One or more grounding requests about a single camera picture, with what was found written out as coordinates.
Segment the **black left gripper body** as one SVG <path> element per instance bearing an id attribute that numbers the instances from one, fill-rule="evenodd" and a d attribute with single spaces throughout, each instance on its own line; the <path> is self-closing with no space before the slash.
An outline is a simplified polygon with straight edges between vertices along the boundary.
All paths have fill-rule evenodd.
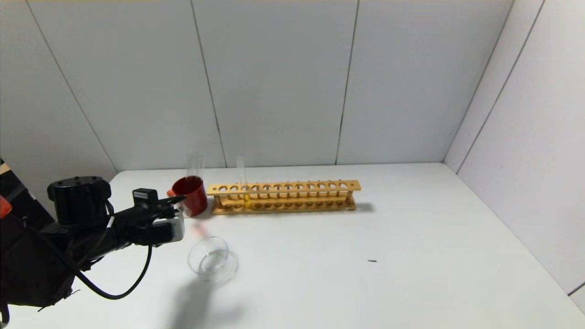
<path id="1" fill-rule="evenodd" d="M 158 192 L 153 189 L 135 189 L 133 206 L 114 214 L 112 230 L 117 232 L 150 227 L 159 218 L 161 208 Z"/>

